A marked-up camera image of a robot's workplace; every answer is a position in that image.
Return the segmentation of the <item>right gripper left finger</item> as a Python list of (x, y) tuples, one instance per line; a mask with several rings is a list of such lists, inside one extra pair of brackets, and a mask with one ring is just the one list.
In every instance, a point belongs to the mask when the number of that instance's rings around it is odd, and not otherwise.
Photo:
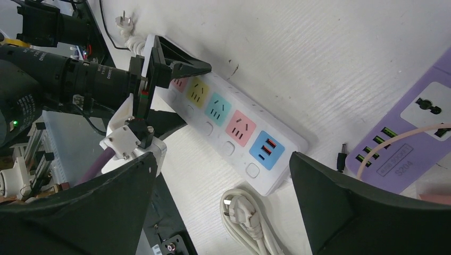
[(146, 153), (31, 203), (1, 206), (1, 254), (135, 254), (156, 178)]

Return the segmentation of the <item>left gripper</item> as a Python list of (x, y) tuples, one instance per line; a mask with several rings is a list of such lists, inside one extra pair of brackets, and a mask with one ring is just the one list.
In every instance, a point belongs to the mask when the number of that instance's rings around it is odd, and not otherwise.
[(157, 87), (173, 79), (208, 74), (211, 64), (198, 60), (162, 36), (148, 42), (149, 52), (132, 57), (127, 71), (89, 62), (66, 61), (60, 112), (106, 118), (131, 96), (133, 114), (145, 118), (154, 137), (166, 139), (187, 123), (174, 112), (150, 109)]

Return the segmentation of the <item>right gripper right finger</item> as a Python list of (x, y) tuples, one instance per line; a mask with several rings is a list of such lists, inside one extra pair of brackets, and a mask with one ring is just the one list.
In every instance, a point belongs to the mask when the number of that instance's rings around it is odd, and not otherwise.
[(368, 185), (294, 152), (289, 168), (313, 254), (450, 254), (450, 206)]

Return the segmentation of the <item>black charger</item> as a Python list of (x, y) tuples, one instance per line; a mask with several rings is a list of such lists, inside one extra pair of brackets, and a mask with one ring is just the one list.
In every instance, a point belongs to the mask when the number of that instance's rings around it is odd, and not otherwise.
[(348, 155), (348, 153), (347, 153), (347, 144), (343, 143), (341, 145), (341, 151), (338, 152), (337, 164), (336, 164), (336, 169), (340, 173), (343, 173), (345, 171), (345, 167), (346, 167), (345, 161), (346, 161), (347, 155)]

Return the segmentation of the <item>white long power strip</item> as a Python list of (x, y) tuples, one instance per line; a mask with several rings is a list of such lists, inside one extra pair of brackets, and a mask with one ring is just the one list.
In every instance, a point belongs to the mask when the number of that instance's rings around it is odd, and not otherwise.
[(172, 79), (156, 94), (260, 195), (289, 177), (289, 158), (308, 142), (214, 72)]

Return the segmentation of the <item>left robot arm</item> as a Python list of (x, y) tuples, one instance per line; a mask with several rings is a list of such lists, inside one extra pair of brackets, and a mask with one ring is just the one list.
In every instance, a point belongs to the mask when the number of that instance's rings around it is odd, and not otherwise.
[(42, 51), (41, 46), (66, 43), (88, 47), (94, 24), (65, 15), (42, 1), (17, 1), (23, 17), (18, 39), (25, 47), (1, 45), (1, 147), (17, 144), (43, 111), (111, 120), (124, 101), (132, 98), (132, 115), (156, 128), (156, 137), (181, 128), (174, 114), (151, 109), (156, 87), (168, 88), (174, 79), (210, 73), (209, 63), (198, 60), (161, 36), (143, 39), (132, 35), (133, 24), (117, 18), (126, 48), (132, 51), (128, 70), (86, 59), (73, 59)]

